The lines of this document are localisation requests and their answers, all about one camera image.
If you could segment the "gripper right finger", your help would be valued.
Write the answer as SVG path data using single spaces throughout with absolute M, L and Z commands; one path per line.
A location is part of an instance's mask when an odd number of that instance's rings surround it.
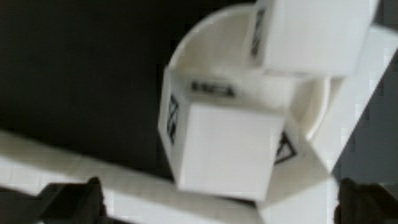
M 333 224 L 398 224 L 398 183 L 340 180 Z

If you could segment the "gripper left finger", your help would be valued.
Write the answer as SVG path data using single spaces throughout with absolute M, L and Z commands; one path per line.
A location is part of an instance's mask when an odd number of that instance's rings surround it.
M 38 193 L 37 224 L 108 224 L 101 181 L 51 183 Z

